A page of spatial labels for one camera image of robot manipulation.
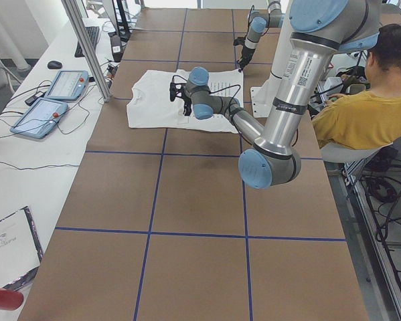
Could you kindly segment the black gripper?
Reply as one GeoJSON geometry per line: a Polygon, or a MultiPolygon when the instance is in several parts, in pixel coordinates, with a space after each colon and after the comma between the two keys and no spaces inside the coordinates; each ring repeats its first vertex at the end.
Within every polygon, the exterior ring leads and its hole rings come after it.
{"type": "Polygon", "coordinates": [[[183,104],[183,115],[184,116],[191,116],[191,107],[192,107],[192,101],[191,98],[186,96],[185,94],[181,96],[181,99],[184,101],[183,104]]]}
{"type": "Polygon", "coordinates": [[[243,47],[241,51],[241,58],[238,60],[238,71],[242,72],[253,58],[255,49],[243,47]]]}

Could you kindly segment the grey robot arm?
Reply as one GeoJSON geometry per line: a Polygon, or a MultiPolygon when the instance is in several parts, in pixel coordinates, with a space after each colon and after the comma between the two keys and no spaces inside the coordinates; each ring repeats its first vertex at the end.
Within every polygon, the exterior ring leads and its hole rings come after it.
{"type": "Polygon", "coordinates": [[[239,158],[242,180],[250,187],[266,189],[292,181],[301,160],[291,146],[307,104],[325,68],[336,53],[362,51],[375,46],[381,1],[293,1],[287,11],[293,29],[292,51],[261,125],[234,97],[215,96],[208,87],[209,73],[194,68],[185,84],[172,84],[170,98],[180,96],[185,115],[199,120],[221,114],[252,145],[239,158]]]}
{"type": "Polygon", "coordinates": [[[280,1],[267,1],[267,13],[260,13],[251,7],[248,14],[248,27],[245,36],[237,37],[233,46],[242,46],[241,57],[237,61],[238,71],[241,72],[252,60],[260,38],[270,28],[282,27],[285,14],[281,10],[280,1]]]}

